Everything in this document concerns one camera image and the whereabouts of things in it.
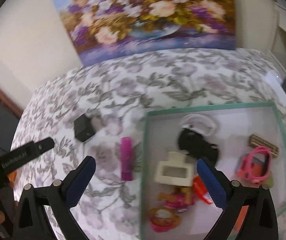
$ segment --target black pouch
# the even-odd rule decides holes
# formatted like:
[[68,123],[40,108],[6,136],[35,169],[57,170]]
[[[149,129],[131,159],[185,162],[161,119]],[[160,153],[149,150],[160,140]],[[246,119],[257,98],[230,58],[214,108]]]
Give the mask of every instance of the black pouch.
[[178,145],[180,150],[188,151],[188,155],[194,159],[207,157],[215,165],[218,159],[218,146],[204,140],[203,135],[190,129],[183,129],[179,135]]

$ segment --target pink marker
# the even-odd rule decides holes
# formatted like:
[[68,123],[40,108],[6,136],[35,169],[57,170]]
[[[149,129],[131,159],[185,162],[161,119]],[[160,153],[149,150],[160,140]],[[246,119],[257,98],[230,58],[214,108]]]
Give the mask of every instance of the pink marker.
[[132,150],[131,137],[121,138],[121,180],[130,181],[133,180],[132,169],[134,153]]

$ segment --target floral painting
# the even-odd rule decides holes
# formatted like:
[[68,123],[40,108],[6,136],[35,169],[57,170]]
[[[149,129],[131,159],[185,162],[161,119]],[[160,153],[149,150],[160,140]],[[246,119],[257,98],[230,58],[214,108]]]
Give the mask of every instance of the floral painting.
[[235,49],[234,0],[53,0],[84,66],[160,49]]

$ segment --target white wall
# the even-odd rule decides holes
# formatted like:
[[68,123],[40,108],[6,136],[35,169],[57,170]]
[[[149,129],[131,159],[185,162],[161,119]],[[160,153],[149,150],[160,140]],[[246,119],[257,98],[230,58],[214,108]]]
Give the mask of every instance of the white wall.
[[[267,51],[273,0],[235,0],[237,46]],[[33,91],[81,65],[52,0],[7,0],[0,9],[0,88],[25,107]]]
[[18,105],[80,65],[52,0],[7,0],[0,8],[0,88]]
[[267,52],[277,27],[274,0],[235,0],[236,46]]

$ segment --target floral bedspread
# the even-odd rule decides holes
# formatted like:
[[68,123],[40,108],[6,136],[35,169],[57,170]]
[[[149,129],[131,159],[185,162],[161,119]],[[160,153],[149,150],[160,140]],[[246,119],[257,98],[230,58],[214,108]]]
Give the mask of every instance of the floral bedspread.
[[[248,49],[173,49],[108,60],[76,68],[34,93],[12,147],[51,136],[54,149],[22,167],[15,198],[23,186],[48,186],[63,179],[86,155],[97,170],[71,212],[90,240],[139,237],[139,185],[143,116],[147,111],[184,106],[274,101],[262,77],[273,68],[261,52]],[[286,126],[286,108],[277,104]],[[92,116],[97,134],[83,144],[74,139],[73,120]],[[133,138],[136,179],[120,180],[120,138]],[[58,239],[64,239],[46,207]],[[286,239],[286,212],[278,218]]]

